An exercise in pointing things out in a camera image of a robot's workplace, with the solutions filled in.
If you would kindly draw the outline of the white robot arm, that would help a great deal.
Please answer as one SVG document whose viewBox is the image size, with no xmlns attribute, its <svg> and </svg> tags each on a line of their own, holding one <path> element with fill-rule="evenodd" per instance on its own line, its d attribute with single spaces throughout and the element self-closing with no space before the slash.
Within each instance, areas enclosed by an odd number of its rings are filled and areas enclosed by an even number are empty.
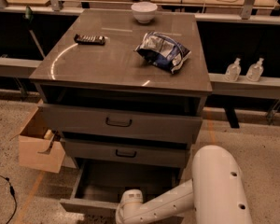
<svg viewBox="0 0 280 224">
<path fill-rule="evenodd" d="M 197 224 L 253 224 L 242 171 L 223 147 L 200 148 L 193 157 L 192 179 L 146 203 L 141 190 L 125 191 L 116 223 L 150 224 L 190 209 L 195 210 Z"/>
</svg>

